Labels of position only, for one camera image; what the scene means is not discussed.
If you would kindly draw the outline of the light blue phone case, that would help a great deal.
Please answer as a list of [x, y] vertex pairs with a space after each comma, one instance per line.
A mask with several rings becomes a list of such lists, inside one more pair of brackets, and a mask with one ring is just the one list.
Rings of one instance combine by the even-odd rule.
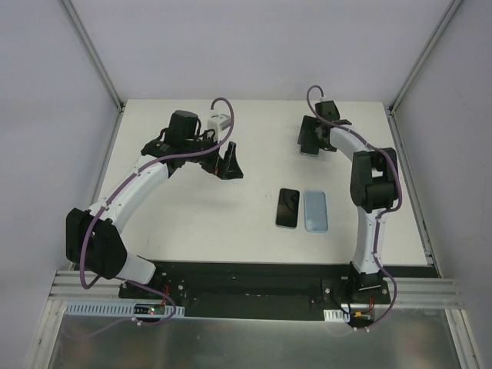
[[323, 191], [304, 193], [304, 226], [311, 233], [328, 231], [327, 199]]

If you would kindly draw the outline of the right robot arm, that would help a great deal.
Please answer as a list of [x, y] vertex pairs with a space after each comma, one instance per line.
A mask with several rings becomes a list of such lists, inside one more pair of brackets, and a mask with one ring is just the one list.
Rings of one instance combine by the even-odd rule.
[[387, 288], [381, 249], [387, 215], [401, 207], [401, 184], [393, 148], [376, 148], [342, 119], [334, 101], [319, 101], [305, 115], [298, 135], [300, 153], [339, 151], [351, 161], [350, 196], [357, 208], [357, 243], [346, 280], [335, 282], [331, 296], [339, 304], [367, 304]]

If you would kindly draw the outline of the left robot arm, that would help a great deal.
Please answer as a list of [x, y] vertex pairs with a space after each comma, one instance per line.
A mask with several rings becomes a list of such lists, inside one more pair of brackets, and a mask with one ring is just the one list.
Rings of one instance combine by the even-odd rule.
[[154, 263], [127, 251], [121, 233], [147, 196], [188, 162], [197, 163], [221, 180], [241, 179], [236, 144], [225, 143], [233, 118], [212, 112], [207, 127], [190, 111], [175, 111], [168, 127], [141, 150], [138, 160], [111, 192], [86, 210], [72, 209], [65, 221], [65, 250], [69, 261], [105, 279], [149, 284]]

